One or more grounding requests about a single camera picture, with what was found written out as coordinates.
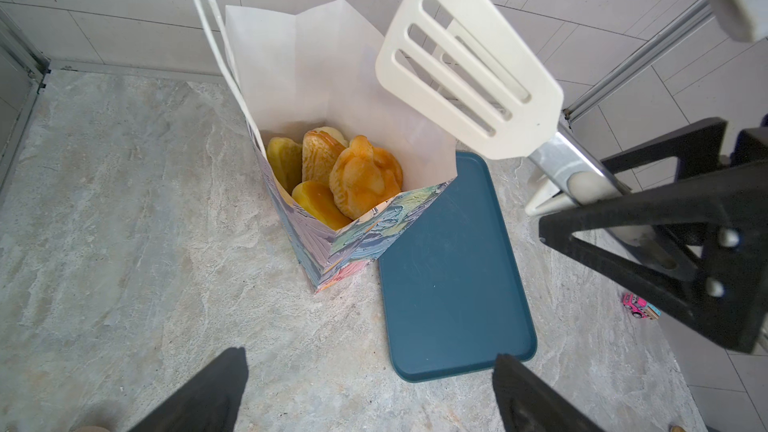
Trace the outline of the small yellow striped bun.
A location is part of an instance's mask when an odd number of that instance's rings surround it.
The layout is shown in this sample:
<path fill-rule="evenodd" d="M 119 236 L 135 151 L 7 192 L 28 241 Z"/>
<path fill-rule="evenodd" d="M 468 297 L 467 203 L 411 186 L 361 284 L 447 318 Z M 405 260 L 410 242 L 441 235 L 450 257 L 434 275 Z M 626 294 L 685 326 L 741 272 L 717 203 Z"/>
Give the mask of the small yellow striped bun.
<path fill-rule="evenodd" d="M 291 194 L 302 182 L 302 146 L 287 137 L 273 137 L 266 154 L 276 180 Z"/>

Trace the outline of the round swirl bun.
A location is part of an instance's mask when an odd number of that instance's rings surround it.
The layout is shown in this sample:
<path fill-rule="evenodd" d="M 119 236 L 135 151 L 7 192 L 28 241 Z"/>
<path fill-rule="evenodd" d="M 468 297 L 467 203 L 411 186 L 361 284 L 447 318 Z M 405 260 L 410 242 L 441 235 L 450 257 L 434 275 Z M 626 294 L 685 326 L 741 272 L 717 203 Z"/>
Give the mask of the round swirl bun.
<path fill-rule="evenodd" d="M 336 207 L 356 220 L 402 192 L 403 171 L 391 152 L 359 135 L 337 158 L 329 187 Z"/>

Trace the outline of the metal tongs with white tips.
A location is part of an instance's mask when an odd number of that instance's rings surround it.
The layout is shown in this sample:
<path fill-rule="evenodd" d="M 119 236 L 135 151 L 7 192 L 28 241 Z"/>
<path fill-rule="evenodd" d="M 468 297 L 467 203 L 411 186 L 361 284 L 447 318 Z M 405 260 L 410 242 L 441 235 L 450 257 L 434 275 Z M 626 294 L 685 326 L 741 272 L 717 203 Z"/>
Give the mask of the metal tongs with white tips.
<path fill-rule="evenodd" d="M 562 126 L 562 88 L 490 0 L 402 0 L 375 71 L 484 157 L 529 158 L 545 176 L 530 215 L 630 192 Z"/>

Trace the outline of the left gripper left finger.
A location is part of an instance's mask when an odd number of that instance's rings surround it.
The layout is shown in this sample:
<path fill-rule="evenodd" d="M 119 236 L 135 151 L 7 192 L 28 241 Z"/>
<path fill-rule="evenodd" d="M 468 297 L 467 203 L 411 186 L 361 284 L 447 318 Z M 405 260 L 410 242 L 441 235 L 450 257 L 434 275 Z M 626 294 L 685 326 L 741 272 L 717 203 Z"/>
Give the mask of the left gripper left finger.
<path fill-rule="evenodd" d="M 233 431 L 248 376 L 245 349 L 228 348 L 132 431 Z"/>

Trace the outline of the ring shaped donut bread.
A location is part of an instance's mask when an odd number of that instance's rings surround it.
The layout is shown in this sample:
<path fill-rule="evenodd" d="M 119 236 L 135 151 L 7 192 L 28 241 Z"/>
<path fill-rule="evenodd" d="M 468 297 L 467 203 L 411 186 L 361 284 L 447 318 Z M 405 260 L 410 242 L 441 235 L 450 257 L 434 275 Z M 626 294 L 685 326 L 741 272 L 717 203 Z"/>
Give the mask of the ring shaped donut bread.
<path fill-rule="evenodd" d="M 318 181 L 305 181 L 292 191 L 292 197 L 307 213 L 332 230 L 349 225 L 352 220 L 336 206 L 330 188 Z"/>

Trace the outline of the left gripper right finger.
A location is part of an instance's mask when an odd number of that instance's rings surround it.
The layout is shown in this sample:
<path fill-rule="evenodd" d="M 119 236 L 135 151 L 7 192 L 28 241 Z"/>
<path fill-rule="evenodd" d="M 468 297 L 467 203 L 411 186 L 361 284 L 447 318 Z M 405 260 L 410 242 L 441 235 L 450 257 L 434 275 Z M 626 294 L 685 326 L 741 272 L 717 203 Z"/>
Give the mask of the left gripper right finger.
<path fill-rule="evenodd" d="M 492 386 L 506 431 L 601 431 L 512 355 L 496 357 Z"/>

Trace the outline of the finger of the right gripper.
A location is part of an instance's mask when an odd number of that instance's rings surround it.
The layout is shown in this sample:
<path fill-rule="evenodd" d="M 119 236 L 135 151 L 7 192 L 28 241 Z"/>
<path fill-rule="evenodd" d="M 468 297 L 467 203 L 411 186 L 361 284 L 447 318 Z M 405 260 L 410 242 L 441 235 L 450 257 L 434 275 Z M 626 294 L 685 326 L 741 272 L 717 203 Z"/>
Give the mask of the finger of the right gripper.
<path fill-rule="evenodd" d="M 602 159 L 614 175 L 630 169 L 674 158 L 675 180 L 684 180 L 714 172 L 720 168 L 720 150 L 727 122 L 718 117 L 705 118 Z"/>
<path fill-rule="evenodd" d="M 648 227 L 635 261 L 578 238 Z M 767 164 L 757 161 L 544 216 L 540 241 L 709 339 L 753 350 L 767 314 Z"/>

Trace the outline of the braided bread roll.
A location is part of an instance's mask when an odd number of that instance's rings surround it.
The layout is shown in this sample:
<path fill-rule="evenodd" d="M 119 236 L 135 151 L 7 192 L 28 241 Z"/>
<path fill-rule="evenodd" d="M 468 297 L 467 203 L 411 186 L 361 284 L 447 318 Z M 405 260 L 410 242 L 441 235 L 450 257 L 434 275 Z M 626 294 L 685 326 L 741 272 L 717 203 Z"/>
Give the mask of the braided bread roll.
<path fill-rule="evenodd" d="M 302 142 L 302 181 L 329 185 L 330 173 L 348 141 L 336 128 L 324 126 L 305 133 Z"/>

